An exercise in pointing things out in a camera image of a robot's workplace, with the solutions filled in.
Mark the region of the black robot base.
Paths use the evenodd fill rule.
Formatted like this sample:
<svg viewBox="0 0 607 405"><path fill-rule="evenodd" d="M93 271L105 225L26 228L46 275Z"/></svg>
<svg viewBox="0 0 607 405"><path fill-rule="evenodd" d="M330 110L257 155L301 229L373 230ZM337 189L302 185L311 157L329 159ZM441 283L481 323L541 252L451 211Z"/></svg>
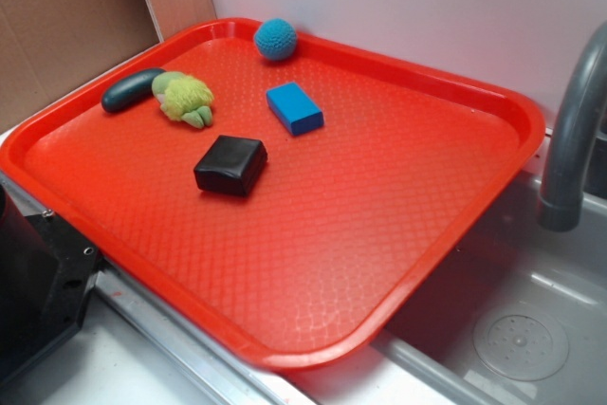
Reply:
<svg viewBox="0 0 607 405"><path fill-rule="evenodd" d="M24 215L1 190L2 386L80 331L100 257L60 215Z"/></svg>

